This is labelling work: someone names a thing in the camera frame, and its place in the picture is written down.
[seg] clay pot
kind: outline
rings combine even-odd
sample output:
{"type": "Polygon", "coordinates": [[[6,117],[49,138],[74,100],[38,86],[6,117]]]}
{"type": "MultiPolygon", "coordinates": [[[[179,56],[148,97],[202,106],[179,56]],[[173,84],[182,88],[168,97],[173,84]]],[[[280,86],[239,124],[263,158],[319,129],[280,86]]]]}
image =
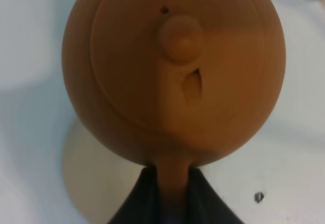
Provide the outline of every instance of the clay pot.
{"type": "Polygon", "coordinates": [[[285,44],[270,0],[77,0],[62,60],[82,122],[170,196],[267,120],[285,44]]]}

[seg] small hole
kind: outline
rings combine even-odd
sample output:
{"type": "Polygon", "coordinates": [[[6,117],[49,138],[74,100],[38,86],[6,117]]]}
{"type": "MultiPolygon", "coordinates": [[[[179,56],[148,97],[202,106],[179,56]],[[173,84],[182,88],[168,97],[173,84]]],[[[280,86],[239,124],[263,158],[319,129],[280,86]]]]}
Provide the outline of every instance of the small hole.
{"type": "Polygon", "coordinates": [[[163,13],[163,14],[169,14],[169,8],[168,7],[162,7],[160,12],[163,13]]]}
{"type": "Polygon", "coordinates": [[[255,200],[255,202],[258,203],[258,204],[259,204],[260,202],[262,202],[264,198],[265,198],[265,195],[264,195],[264,193],[262,193],[262,192],[258,192],[258,193],[256,193],[256,194],[254,195],[254,200],[255,200]]]}
{"type": "Polygon", "coordinates": [[[182,83],[185,99],[189,105],[197,104],[202,96],[202,77],[200,69],[188,74],[182,83]]]}

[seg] white table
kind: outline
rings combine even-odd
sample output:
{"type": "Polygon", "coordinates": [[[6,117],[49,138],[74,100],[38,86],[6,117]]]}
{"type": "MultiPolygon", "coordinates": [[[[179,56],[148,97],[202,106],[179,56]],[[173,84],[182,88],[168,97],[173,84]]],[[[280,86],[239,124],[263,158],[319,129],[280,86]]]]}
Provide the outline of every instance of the white table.
{"type": "MultiPolygon", "coordinates": [[[[0,0],[3,224],[88,223],[72,206],[60,169],[62,145],[76,118],[60,69],[63,29],[74,1],[0,0]]],[[[272,1],[287,45],[280,99],[252,140],[203,171],[247,224],[321,224],[325,9],[317,0],[272,1]],[[253,198],[258,191],[265,193],[260,204],[253,198]]]]}

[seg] lid knob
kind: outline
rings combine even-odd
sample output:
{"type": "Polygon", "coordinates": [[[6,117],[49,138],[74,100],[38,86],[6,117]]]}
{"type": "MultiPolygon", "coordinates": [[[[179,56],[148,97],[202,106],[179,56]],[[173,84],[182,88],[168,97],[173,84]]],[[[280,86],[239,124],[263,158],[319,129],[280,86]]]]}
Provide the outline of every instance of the lid knob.
{"type": "Polygon", "coordinates": [[[204,33],[196,19],[178,15],[163,24],[159,31],[159,41],[172,62],[184,65],[201,54],[204,33]]]}

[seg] terracotta teapot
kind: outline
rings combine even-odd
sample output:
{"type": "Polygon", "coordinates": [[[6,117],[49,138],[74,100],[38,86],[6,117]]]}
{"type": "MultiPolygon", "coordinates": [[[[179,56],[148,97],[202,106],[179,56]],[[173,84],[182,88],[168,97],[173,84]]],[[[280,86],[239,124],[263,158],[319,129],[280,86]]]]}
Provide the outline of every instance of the terracotta teapot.
{"type": "Polygon", "coordinates": [[[285,44],[270,0],[77,0],[62,61],[81,121],[168,201],[267,120],[285,44]]]}

